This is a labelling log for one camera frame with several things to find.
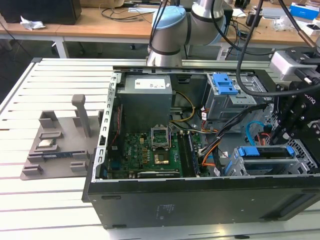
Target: blue clip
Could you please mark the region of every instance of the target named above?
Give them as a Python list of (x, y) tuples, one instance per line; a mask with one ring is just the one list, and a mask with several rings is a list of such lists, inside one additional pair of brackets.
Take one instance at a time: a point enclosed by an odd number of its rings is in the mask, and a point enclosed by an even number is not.
[(220, 95), (237, 95), (238, 91), (232, 84), (232, 80), (226, 73), (215, 73), (212, 75), (214, 85)]
[(238, 149), (239, 154), (240, 154), (240, 151), (244, 153), (242, 157), (243, 156), (260, 156), (260, 153), (255, 146), (242, 146)]
[(288, 153), (294, 157), (296, 155), (295, 150), (293, 149), (292, 146), (286, 146), (286, 150), (288, 151)]

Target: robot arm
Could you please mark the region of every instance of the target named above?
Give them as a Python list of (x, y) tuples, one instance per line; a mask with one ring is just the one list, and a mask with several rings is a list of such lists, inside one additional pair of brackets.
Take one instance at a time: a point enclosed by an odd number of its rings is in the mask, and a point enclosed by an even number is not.
[[(220, 40), (212, 17), (213, 0), (198, 0), (191, 12), (183, 7), (167, 6), (154, 31), (149, 46), (148, 66), (179, 67), (182, 65), (180, 49), (183, 45), (209, 45)], [(224, 31), (226, 20), (222, 8), (223, 0), (215, 0), (214, 17)], [(153, 14), (152, 25), (158, 20)]]

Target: blue box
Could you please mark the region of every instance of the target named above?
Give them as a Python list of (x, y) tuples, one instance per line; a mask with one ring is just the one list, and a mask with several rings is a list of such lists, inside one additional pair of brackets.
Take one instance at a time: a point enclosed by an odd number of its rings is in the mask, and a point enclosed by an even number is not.
[(299, 4), (293, 2), (290, 6), (290, 13), (292, 16), (300, 17), (304, 19), (315, 19), (319, 14), (319, 8), (315, 6), (306, 6), (304, 4)]

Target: green circuit board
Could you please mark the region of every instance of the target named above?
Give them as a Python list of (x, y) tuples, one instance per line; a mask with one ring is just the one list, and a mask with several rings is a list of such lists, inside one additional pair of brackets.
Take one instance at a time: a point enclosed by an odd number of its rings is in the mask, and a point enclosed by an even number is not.
[[(150, 133), (127, 133), (124, 137), (124, 153), (119, 163), (109, 162), (109, 174), (113, 179), (127, 179), (138, 172), (163, 171), (179, 172), (183, 177), (177, 133), (171, 133), (170, 148), (152, 149)], [(166, 136), (156, 136), (156, 142), (165, 142)], [(200, 137), (192, 136), (194, 149), (201, 147)]]

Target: blue cable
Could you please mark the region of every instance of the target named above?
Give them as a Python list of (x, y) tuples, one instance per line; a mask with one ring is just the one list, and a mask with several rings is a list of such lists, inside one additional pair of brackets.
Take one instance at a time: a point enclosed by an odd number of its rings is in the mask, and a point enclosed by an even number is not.
[(252, 139), (252, 137), (250, 135), (250, 125), (251, 124), (259, 124), (261, 127), (264, 127), (265, 125), (261, 121), (251, 121), (245, 127), (245, 134), (248, 138), (249, 143), (251, 144), (251, 146), (255, 146), (256, 145), (255, 141)]

